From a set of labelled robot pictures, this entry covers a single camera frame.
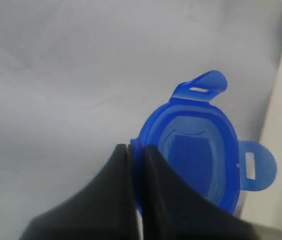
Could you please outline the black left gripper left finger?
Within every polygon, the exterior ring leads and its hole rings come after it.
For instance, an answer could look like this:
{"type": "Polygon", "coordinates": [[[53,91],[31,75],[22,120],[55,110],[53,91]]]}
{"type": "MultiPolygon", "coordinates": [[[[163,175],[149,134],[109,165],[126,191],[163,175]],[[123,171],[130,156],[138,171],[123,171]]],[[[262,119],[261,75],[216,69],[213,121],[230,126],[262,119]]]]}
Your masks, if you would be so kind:
{"type": "Polygon", "coordinates": [[[138,240],[133,190],[134,152],[118,144],[93,180],[31,220],[22,240],[138,240]]]}

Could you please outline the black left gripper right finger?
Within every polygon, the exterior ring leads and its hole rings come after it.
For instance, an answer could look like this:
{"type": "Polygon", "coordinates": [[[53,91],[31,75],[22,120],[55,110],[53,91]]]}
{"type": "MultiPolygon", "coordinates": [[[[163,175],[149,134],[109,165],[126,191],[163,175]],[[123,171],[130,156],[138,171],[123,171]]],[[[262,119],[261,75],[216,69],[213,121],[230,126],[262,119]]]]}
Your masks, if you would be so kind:
{"type": "Polygon", "coordinates": [[[257,240],[251,224],[205,200],[179,177],[154,145],[143,149],[145,240],[257,240]]]}

